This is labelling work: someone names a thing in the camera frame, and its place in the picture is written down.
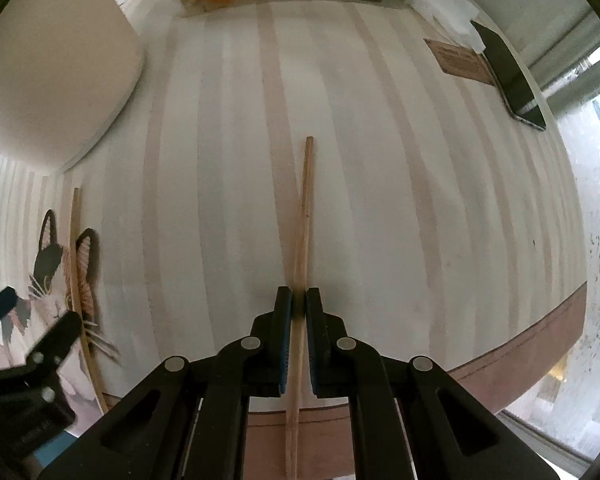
smartphone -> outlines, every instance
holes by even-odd
[[[511,116],[544,132],[546,121],[525,75],[500,35],[480,23],[471,22],[485,45],[483,56]]]

cat print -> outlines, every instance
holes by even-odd
[[[86,332],[90,343],[109,353],[105,348],[107,343],[94,332],[96,309],[91,283],[96,272],[96,255],[96,234],[92,229],[85,229],[76,240],[82,316],[88,327]],[[69,249],[58,243],[56,217],[49,210],[40,229],[38,252],[33,272],[29,275],[28,297],[18,298],[16,307],[1,322],[4,351],[11,366],[23,364],[36,341],[72,307],[69,268]],[[58,376],[67,401],[76,414],[76,422],[68,431],[79,436],[102,415],[79,341],[74,343],[58,368]]]

striped tablecloth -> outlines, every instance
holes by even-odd
[[[214,354],[272,309],[292,272],[307,135],[310,285],[382,354],[457,367],[585,281],[574,178],[544,101],[539,133],[494,87],[443,73],[424,41],[441,38],[414,11],[277,2],[180,18],[169,0],[132,0],[125,12],[146,66],[107,135],[58,176],[0,156],[0,288],[26,294],[46,209],[66,243],[82,187],[102,331],[121,355],[98,358],[109,393],[172,354]]]

brown label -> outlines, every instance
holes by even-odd
[[[424,40],[436,57],[443,72],[493,85],[493,77],[482,56],[464,46]]]

wooden stick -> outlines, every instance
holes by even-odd
[[[75,187],[74,194],[71,200],[71,211],[69,213],[69,283],[71,285],[71,304],[73,311],[77,312],[82,316],[82,307],[80,304],[80,288],[78,286],[78,261],[75,254],[75,242],[78,238],[78,218],[80,218],[80,189]],[[80,347],[82,348],[82,355],[87,365],[87,373],[91,379],[91,384],[96,392],[96,400],[102,410],[102,413],[107,413],[109,407],[105,401],[102,389],[102,377],[100,376],[100,369],[93,359],[89,350],[89,340],[84,331],[84,325],[82,326],[82,333],[80,334]]]
[[[296,259],[292,283],[293,308],[289,335],[288,380],[286,382],[285,465],[289,480],[298,478],[298,433],[300,429],[300,401],[302,372],[304,371],[304,294],[311,233],[311,212],[314,201],[314,138],[307,137],[304,144],[304,168],[302,168],[302,195],[300,219],[296,233]]]

